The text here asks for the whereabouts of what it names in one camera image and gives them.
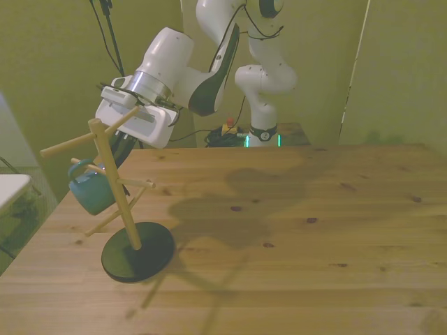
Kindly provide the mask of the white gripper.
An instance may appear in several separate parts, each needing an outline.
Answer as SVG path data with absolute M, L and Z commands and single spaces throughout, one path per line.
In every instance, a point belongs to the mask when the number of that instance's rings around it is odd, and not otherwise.
M 128 114 L 129 111 L 130 109 L 128 108 L 103 99 L 95 116 L 105 125 L 111 126 Z M 164 148 L 172 135 L 174 129 L 173 122 L 176 119 L 176 111 L 153 105 L 140 106 L 139 111 L 118 128 L 119 131 L 129 135 L 122 140 L 120 165 L 129 157 L 139 140 L 157 149 Z M 117 168 L 119 167 L 117 151 L 120 143 L 121 133 L 115 132 L 109 139 L 109 145 Z

